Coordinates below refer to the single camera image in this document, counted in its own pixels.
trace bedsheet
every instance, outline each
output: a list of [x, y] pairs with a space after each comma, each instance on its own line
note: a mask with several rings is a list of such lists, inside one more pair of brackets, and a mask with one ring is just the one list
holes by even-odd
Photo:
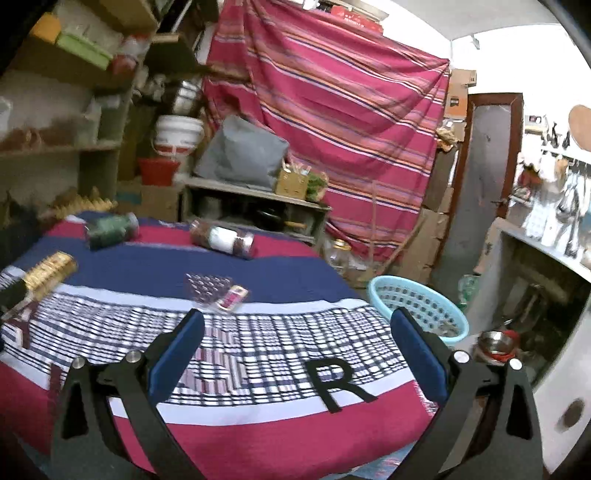
[[[83, 228], [93, 216], [58, 224], [0, 276], [7, 283], [57, 250], [79, 265], [30, 319], [29, 349], [16, 327], [2, 328], [0, 414], [31, 446], [49, 450], [52, 369], [63, 381], [78, 355], [105, 363], [144, 350], [192, 307], [204, 311], [206, 337], [158, 410], [208, 479], [319, 479], [421, 436], [434, 406], [387, 322], [308, 246], [257, 234], [254, 259], [243, 260], [193, 246], [186, 226], [142, 220], [136, 240], [91, 252]], [[191, 300], [187, 274], [230, 277], [249, 296], [232, 314], [216, 313]], [[331, 391], [342, 409], [329, 413], [305, 367], [324, 357], [346, 360], [352, 382], [377, 400]], [[131, 458], [151, 469], [120, 399], [111, 409]]]

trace gray pillow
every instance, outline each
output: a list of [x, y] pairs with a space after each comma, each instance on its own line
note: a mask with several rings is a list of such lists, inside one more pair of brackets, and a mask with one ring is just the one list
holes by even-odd
[[196, 175], [274, 190], [289, 143], [236, 115], [224, 119], [195, 166]]

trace doorway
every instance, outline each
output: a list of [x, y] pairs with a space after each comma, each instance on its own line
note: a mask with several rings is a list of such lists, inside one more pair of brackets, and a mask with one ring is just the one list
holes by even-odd
[[478, 263], [492, 222], [507, 214], [522, 132], [522, 94], [468, 96], [468, 141], [459, 152], [450, 222], [431, 275], [433, 287], [452, 301], [458, 281]]

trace kitchen counter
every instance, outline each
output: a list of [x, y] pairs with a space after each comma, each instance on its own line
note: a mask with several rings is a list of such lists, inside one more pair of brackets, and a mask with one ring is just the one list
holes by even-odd
[[[499, 240], [489, 255], [489, 263], [480, 278], [477, 295], [466, 311], [470, 323], [470, 336], [457, 345], [458, 349], [471, 350], [478, 334], [490, 329], [496, 309], [505, 301], [503, 290], [514, 277], [509, 273], [520, 252], [527, 245], [545, 255], [550, 268], [564, 271], [562, 265], [578, 275], [587, 295], [586, 303], [575, 319], [574, 326], [563, 347], [551, 364], [543, 370], [534, 384], [534, 399], [540, 419], [544, 463], [552, 473], [569, 454], [591, 420], [591, 271], [576, 259], [566, 257], [552, 247], [528, 238], [522, 229], [506, 224], [501, 227]], [[574, 424], [565, 424], [564, 414], [569, 407], [580, 410]]]

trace light blue basket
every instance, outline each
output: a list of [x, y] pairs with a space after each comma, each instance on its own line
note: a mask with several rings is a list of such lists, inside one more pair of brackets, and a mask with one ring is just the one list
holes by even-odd
[[388, 321], [398, 307], [406, 308], [426, 332], [435, 332], [447, 323], [458, 330], [456, 336], [440, 336], [453, 345], [468, 335], [470, 327], [464, 314], [440, 293], [407, 278], [383, 275], [368, 285], [369, 301]]

